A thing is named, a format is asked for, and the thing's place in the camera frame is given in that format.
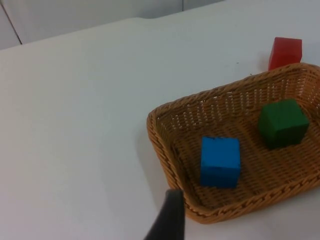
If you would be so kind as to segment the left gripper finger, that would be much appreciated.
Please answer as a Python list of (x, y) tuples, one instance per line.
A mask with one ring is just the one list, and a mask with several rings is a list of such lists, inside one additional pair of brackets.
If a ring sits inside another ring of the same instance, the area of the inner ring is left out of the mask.
[(185, 239), (184, 192), (180, 189), (166, 191), (164, 202), (145, 240)]

